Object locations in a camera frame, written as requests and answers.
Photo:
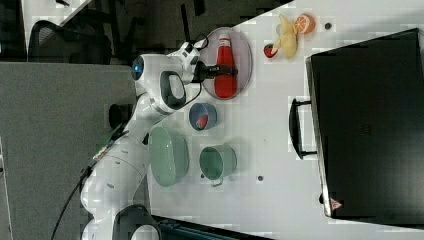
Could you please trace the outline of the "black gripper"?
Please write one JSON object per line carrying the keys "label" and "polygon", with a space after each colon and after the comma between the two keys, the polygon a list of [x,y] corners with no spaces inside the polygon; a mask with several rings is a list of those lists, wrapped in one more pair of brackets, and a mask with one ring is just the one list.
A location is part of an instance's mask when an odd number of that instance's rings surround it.
{"label": "black gripper", "polygon": [[206,79],[213,79],[215,76],[229,75],[235,76],[238,74],[238,69],[231,66],[217,65],[207,66],[202,61],[198,61],[195,65],[193,73],[193,82],[202,83]]}

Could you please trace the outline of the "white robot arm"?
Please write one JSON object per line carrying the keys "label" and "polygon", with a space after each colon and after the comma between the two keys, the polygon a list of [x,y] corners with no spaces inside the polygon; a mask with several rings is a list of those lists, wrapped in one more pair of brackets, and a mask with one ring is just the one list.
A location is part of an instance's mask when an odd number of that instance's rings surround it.
{"label": "white robot arm", "polygon": [[134,195],[147,174],[146,140],[152,127],[187,104],[185,86],[216,76],[233,76],[234,66],[206,65],[199,57],[142,54],[132,65],[135,85],[144,89],[123,132],[94,157],[80,195],[93,216],[81,240],[161,240],[159,224]]}

